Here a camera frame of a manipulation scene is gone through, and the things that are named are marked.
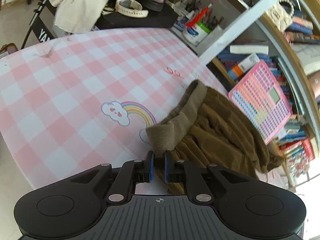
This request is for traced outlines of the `brown corduroy pants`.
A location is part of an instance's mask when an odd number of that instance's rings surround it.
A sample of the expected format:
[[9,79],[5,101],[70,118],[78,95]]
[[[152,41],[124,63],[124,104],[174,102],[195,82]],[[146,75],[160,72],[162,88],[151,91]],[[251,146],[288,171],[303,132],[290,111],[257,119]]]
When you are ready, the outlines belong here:
[[187,160],[200,167],[216,163],[257,179],[280,167],[284,158],[271,152],[247,116],[217,90],[194,80],[178,105],[146,129],[155,156]]

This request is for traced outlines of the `pink checkered table mat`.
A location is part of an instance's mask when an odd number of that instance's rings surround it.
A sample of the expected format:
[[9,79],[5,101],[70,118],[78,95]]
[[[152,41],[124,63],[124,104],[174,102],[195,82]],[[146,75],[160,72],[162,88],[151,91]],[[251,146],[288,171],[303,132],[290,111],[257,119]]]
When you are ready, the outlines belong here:
[[33,189],[152,151],[146,129],[216,76],[166,29],[92,31],[1,60],[1,134]]

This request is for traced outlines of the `pink keyboard learning tablet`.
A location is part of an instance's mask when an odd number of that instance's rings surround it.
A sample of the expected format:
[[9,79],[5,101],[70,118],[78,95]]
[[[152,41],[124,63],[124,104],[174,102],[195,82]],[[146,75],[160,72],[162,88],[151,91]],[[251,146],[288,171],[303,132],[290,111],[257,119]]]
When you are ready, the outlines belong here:
[[292,115],[285,94],[263,60],[247,72],[228,97],[248,117],[265,144],[272,141]]

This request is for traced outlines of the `white pen holder jar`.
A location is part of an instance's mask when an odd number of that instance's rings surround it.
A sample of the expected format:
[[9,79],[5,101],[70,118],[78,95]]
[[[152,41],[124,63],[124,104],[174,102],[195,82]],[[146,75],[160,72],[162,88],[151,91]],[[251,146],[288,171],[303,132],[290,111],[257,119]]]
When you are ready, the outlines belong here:
[[207,28],[207,26],[201,21],[199,21],[190,28],[186,27],[182,33],[182,36],[193,46],[198,46],[210,33],[211,30]]

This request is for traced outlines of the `white leaning book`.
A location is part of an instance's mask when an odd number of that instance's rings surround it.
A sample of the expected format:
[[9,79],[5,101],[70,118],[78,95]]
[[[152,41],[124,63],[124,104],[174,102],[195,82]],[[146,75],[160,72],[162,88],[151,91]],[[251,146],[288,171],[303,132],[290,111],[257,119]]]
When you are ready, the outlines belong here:
[[244,44],[244,45],[230,45],[229,51],[232,54],[265,54],[268,55],[268,45],[257,45],[257,44]]

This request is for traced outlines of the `black keyboard case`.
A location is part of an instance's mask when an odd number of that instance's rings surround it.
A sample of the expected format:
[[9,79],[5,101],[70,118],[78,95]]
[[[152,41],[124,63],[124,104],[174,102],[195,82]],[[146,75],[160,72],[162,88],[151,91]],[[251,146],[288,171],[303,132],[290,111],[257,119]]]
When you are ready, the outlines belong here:
[[108,14],[101,14],[95,23],[99,30],[116,28],[171,28],[178,18],[171,6],[151,0],[135,0],[148,12],[146,17],[126,16],[116,11],[117,0],[109,0],[107,7],[114,9]]

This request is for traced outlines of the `white wrist watch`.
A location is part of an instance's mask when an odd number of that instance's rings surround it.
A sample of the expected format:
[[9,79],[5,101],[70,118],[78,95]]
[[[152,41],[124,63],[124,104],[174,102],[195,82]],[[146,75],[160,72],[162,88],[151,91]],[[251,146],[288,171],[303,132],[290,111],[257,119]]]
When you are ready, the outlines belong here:
[[116,0],[115,10],[131,18],[146,18],[149,14],[149,11],[144,10],[143,6],[135,0]]

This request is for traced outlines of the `cream white garment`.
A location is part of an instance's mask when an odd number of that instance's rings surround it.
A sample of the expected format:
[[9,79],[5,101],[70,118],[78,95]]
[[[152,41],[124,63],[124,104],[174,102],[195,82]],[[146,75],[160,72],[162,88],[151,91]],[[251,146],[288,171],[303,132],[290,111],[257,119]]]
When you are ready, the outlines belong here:
[[92,30],[108,0],[49,0],[57,8],[54,24],[74,34]]

